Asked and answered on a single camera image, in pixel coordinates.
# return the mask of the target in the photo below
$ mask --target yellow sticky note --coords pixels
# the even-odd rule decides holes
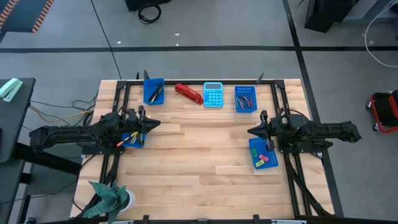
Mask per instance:
[[[263,165],[265,162],[261,159],[260,161],[256,162],[256,167]]]

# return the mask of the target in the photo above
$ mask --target white pot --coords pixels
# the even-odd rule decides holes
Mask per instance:
[[[125,212],[130,210],[130,208],[132,208],[135,204],[136,204],[136,195],[134,193],[132,193],[131,191],[126,189],[127,194],[129,194],[129,204],[126,206],[126,208],[120,210],[120,212]]]

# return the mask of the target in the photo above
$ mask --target orange warning stripe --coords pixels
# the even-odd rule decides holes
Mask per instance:
[[[35,24],[33,25],[32,32],[37,32],[40,29],[40,26],[42,25],[44,18],[47,15],[47,13],[49,12],[53,2],[54,2],[54,0],[47,0],[47,2],[45,3],[45,5],[43,7],[42,12],[40,13],[39,17],[37,18]]]
[[[6,4],[6,7],[0,12],[0,30],[2,25],[6,22],[8,16],[14,9],[15,5],[17,4],[18,0],[9,0]]]

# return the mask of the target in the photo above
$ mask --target pink eraser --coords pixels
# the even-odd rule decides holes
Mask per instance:
[[[259,158],[262,159],[263,161],[266,161],[266,162],[269,161],[269,158],[266,157],[266,156],[263,156],[263,155],[260,155]]]

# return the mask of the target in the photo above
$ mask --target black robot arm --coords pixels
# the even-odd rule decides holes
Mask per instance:
[[[138,114],[134,109],[128,109],[127,115],[127,119],[123,120],[117,112],[108,113],[87,127],[43,126],[30,133],[30,146],[42,150],[61,143],[94,142],[112,148],[120,142],[122,133],[137,131],[138,135],[147,134],[160,125],[160,121],[146,116],[143,106],[139,107]]]
[[[346,142],[357,142],[361,139],[358,130],[351,121],[343,123],[317,123],[308,120],[302,114],[281,113],[267,122],[267,111],[260,115],[261,124],[249,129],[248,133],[263,139],[272,136],[281,138],[281,146],[285,153],[322,152],[333,143],[325,139],[337,138]]]

